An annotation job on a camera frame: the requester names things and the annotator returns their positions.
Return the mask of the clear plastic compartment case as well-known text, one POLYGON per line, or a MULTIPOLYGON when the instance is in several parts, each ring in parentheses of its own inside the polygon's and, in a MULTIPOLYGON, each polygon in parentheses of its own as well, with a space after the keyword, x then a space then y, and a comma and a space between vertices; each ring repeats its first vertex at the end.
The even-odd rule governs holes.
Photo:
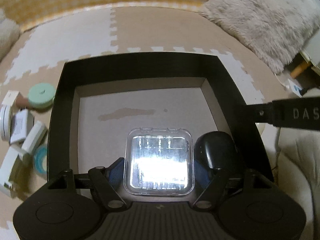
POLYGON ((182 128, 135 128, 126 140, 125 189, 141 196, 185 196, 195 186, 193 140, 182 128))

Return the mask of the clear teal tape roll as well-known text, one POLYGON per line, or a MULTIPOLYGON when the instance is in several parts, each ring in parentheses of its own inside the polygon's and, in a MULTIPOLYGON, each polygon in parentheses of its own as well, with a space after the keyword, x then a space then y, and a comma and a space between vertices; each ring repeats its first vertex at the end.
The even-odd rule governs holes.
POLYGON ((47 178, 47 145, 39 146, 33 156, 33 168, 37 175, 47 178))

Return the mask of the white-capped brown lipstick tube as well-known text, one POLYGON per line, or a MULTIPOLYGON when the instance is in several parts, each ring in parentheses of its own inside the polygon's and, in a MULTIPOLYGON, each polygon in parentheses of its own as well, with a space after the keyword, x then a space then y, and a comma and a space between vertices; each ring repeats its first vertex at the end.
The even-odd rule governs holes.
POLYGON ((25 98, 19 91, 8 90, 3 101, 3 106, 10 106, 15 109, 33 109, 28 98, 25 98))

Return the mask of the white power strip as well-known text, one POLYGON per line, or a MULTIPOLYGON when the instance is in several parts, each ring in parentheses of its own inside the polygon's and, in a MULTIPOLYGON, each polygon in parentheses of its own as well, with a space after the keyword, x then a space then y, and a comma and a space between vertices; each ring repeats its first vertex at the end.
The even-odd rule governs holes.
POLYGON ((290 87, 292 93, 295 94, 297 97, 301 98, 302 97, 302 95, 301 95, 302 89, 298 85, 296 85, 293 81, 291 81, 290 79, 288 79, 288 83, 289 83, 289 87, 290 87))

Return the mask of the black glossy oval case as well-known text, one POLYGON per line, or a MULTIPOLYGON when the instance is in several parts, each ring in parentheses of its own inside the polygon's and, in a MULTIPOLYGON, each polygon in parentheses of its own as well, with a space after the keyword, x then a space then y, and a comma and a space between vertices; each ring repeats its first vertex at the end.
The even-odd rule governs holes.
POLYGON ((220 131, 200 136, 194 146, 194 157, 204 167, 232 170, 236 167, 236 148, 232 137, 220 131))

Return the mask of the cream leather seat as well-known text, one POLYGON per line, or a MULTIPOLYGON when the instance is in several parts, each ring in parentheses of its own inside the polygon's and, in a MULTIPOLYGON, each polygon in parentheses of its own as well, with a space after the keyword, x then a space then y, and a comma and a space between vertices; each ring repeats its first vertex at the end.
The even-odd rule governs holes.
POLYGON ((305 211, 300 239, 319 239, 319 132, 257 124, 276 185, 305 211))

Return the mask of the orange wooden leg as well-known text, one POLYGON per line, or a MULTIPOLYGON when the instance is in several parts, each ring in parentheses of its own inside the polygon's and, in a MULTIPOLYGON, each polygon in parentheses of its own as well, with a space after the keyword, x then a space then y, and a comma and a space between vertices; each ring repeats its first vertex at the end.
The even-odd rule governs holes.
POLYGON ((290 73, 290 76, 293 79, 296 79, 302 72, 304 72, 309 66, 311 65, 311 62, 303 61, 298 66, 295 67, 295 69, 290 73))

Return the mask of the black cardboard storage box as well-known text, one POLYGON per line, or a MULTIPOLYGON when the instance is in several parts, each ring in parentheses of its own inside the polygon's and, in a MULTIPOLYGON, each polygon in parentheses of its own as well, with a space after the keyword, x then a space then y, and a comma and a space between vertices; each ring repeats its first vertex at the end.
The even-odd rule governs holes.
POLYGON ((48 134, 46 192, 66 198, 92 189, 107 165, 125 152, 133 128, 186 129, 192 136, 218 129, 235 144, 235 177, 273 175, 256 123, 262 106, 246 105, 217 56, 126 53, 68 62, 53 103, 48 134))

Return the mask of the right fluffy beige cushion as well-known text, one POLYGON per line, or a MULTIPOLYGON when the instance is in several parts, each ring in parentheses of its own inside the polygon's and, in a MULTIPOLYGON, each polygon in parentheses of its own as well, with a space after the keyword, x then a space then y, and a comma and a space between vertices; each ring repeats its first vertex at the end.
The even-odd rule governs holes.
POLYGON ((319 29, 319 0, 208 0, 200 15, 279 74, 319 29))

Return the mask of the fluffy beige cushion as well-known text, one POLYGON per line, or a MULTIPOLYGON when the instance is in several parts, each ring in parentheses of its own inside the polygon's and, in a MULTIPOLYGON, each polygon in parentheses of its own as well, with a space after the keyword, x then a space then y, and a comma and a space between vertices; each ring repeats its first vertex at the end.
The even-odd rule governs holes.
POLYGON ((208 0, 200 15, 279 74, 319 29, 319 0, 208 0))
POLYGON ((1 23, 0 23, 0 60, 7 55, 11 47, 19 39, 20 36, 19 25, 6 17, 5 12, 1 9, 1 23))

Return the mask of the white plastic tool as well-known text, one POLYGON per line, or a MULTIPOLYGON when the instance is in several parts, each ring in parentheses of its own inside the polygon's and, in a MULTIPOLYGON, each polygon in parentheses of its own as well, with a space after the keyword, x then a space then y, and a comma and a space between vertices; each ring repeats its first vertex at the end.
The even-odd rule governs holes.
POLYGON ((16 198, 18 175, 27 167, 31 156, 17 145, 11 145, 1 165, 1 192, 10 198, 16 198))

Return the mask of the mint green round disc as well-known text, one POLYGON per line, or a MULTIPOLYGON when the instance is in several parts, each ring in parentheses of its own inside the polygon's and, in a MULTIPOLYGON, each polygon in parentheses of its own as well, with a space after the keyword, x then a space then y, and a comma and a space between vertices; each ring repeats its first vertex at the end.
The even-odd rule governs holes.
POLYGON ((34 109, 46 109, 53 104, 55 88, 49 83, 38 83, 28 92, 28 102, 34 109))

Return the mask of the white round device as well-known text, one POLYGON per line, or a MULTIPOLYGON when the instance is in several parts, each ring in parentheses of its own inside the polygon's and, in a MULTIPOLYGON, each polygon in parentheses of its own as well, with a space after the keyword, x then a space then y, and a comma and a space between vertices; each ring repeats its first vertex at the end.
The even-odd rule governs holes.
POLYGON ((3 141, 9 141, 11 137, 11 121, 12 121, 12 109, 11 106, 3 105, 1 107, 0 116, 0 129, 1 139, 3 141))

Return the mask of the left fluffy beige cushion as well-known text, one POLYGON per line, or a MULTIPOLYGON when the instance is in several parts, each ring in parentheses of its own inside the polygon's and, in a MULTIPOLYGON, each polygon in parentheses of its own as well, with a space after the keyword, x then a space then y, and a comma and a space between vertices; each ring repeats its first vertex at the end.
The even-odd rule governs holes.
POLYGON ((5 12, 1 9, 1 23, 0 23, 0 60, 7 55, 11 47, 19 39, 20 36, 19 25, 6 17, 5 12))

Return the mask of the white usb wall charger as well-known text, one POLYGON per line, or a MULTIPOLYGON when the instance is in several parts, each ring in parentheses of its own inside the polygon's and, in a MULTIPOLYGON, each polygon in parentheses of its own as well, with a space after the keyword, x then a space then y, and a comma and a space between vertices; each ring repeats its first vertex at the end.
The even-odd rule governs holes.
POLYGON ((25 141, 34 125, 34 116, 28 109, 17 112, 12 118, 10 144, 25 141))

